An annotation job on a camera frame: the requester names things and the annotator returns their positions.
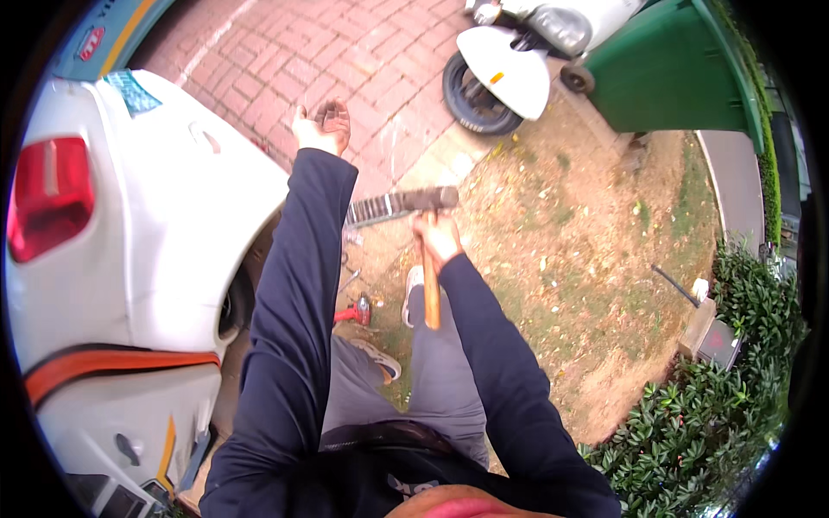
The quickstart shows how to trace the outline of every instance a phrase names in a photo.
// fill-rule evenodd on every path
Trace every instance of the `white sneaker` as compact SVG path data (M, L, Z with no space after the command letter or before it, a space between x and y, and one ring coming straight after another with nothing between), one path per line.
M360 351L365 352L368 355L368 357L371 358L381 368L381 370L383 371L384 385L388 385L397 378L400 378L400 374L403 373L403 367L400 366L400 363L397 360L387 355L386 353L380 351L379 349L377 349L365 340L353 338L349 340L348 343L352 344Z
M415 326L412 322L409 322L409 295L412 293L412 288L418 285L423 285L423 265L421 264L413 266L409 270L409 276L406 277L406 299L403 301L403 311L400 315L403 317L403 323L407 327Z

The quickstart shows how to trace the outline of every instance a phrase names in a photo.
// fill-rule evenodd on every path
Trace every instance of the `hand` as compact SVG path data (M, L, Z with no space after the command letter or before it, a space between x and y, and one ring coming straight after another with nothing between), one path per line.
M409 227L414 235L422 239L423 246L432 256L434 269L438 274L452 257L463 253L458 226L450 215L438 214L434 223L429 223L420 216L413 216L409 220Z
M300 149L322 149L341 157L351 137L351 118L346 103L339 97L330 99L319 107L313 119L309 119L308 111L299 105L291 130Z

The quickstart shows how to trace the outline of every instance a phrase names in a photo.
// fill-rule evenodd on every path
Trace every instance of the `red brick pavement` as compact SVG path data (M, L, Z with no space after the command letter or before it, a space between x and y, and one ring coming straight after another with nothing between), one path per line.
M355 198L387 192L453 122L441 73L463 0L179 0L131 66L177 82L288 169L289 125L335 94L352 116Z

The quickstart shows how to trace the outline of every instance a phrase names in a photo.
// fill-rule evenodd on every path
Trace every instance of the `red tail light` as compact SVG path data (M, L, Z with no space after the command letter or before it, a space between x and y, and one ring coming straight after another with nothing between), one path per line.
M26 263L80 233L92 216L95 193L86 142L53 138L20 151L8 210L6 238Z

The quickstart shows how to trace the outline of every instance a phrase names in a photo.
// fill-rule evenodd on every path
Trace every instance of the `green shrub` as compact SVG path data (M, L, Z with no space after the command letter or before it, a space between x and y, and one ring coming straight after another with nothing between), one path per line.
M737 245L720 242L712 295L717 317L742 337L728 372L681 358L668 382L645 386L606 443L579 452L604 473L626 516L687 516L729 506L735 483L786 419L793 344L805 328L793 278L777 280Z
M763 190L763 209L765 213L764 228L767 241L780 244L780 177L777 169L777 154L774 152L772 140L772 110L771 103L766 95L765 82L757 62L754 48L734 24L725 6L714 0L712 2L720 20L734 34L734 40L739 45L740 54L749 72L749 77L757 92L757 104L760 112L760 129L763 134L763 153L757 156L757 165L760 170L760 186Z

